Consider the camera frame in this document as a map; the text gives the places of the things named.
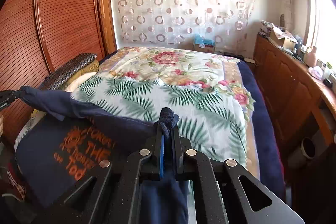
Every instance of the trash can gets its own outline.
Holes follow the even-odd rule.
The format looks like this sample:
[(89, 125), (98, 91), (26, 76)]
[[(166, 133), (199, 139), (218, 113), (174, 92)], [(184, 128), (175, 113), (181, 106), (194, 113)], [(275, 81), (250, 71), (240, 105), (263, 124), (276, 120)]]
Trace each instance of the trash can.
[(288, 157), (288, 167), (298, 169), (307, 164), (315, 156), (315, 145), (310, 138), (304, 138), (301, 145)]

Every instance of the window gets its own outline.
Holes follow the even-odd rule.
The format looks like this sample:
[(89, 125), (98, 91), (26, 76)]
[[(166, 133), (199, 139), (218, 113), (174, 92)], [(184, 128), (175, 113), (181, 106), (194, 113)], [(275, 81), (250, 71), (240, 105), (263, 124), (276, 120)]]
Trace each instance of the window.
[(336, 68), (336, 7), (331, 0), (308, 0), (308, 21), (305, 35), (307, 46), (316, 46), (322, 62)]

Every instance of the metal screw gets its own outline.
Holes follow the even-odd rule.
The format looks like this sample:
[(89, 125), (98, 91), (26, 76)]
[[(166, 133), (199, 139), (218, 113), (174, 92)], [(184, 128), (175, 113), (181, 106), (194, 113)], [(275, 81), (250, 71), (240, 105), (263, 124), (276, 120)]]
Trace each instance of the metal screw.
[(196, 150), (193, 149), (188, 149), (186, 153), (189, 156), (195, 156), (197, 154)]
[(139, 153), (141, 156), (148, 156), (150, 151), (148, 149), (141, 149)]
[(110, 166), (110, 161), (109, 161), (109, 160), (102, 160), (102, 161), (99, 163), (99, 166), (102, 167), (102, 168), (109, 167), (109, 166)]
[(233, 159), (229, 159), (229, 160), (226, 161), (226, 164), (227, 164), (227, 166), (235, 167), (237, 165), (237, 162)]

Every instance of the pink vase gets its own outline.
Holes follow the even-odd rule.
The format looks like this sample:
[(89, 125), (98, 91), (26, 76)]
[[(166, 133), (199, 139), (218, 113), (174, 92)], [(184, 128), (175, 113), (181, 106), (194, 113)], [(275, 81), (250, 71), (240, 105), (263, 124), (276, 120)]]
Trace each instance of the pink vase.
[(316, 50), (317, 48), (314, 46), (311, 52), (306, 53), (307, 57), (305, 57), (305, 63), (308, 67), (314, 68), (316, 65), (317, 61)]

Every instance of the white pillow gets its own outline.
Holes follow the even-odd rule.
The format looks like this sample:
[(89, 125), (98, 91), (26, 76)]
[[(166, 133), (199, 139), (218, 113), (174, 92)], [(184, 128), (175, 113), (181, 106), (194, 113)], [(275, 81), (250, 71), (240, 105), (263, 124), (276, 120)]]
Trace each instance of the white pillow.
[(76, 88), (78, 88), (78, 86), (80, 84), (84, 83), (86, 80), (88, 80), (88, 78), (92, 77), (96, 73), (97, 73), (96, 71), (88, 72), (88, 73), (85, 73), (85, 74), (79, 76), (77, 79), (72, 81), (72, 83), (70, 85), (68, 85), (68, 87), (65, 89), (65, 91), (73, 92)]

